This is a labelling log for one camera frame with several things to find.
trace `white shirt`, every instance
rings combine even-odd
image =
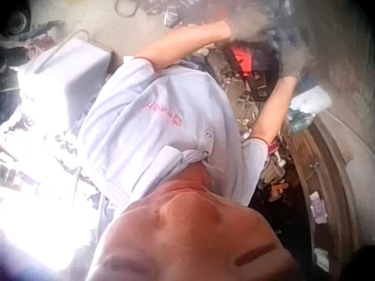
[[[125,62],[103,87],[79,134],[82,166],[114,204],[126,208],[203,161],[213,192],[248,205],[267,144],[241,144],[228,98],[207,73]]]

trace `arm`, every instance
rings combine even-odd
[[[192,28],[174,30],[157,39],[135,54],[149,60],[155,71],[176,63],[193,51],[212,43],[223,42],[231,37],[231,29],[225,21]]]
[[[253,138],[263,139],[267,144],[275,139],[287,115],[297,82],[298,79],[294,76],[283,77],[277,82],[253,126]]]

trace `hand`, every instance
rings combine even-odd
[[[231,29],[231,41],[255,42],[262,30],[272,25],[272,17],[259,1],[251,1],[249,7],[233,14],[227,23]]]
[[[281,77],[293,76],[300,79],[301,71],[309,59],[306,45],[297,33],[282,32],[279,39]]]

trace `man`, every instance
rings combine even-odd
[[[205,45],[252,40],[269,21],[253,9],[173,31],[128,60],[89,112],[84,168],[125,209],[106,230],[88,280],[294,280],[295,263],[247,208],[280,129],[302,47],[284,46],[281,78],[241,143],[223,90],[175,63]]]

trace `bright light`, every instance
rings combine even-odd
[[[8,239],[53,270],[67,268],[90,242],[97,211],[25,196],[0,187],[0,226]]]

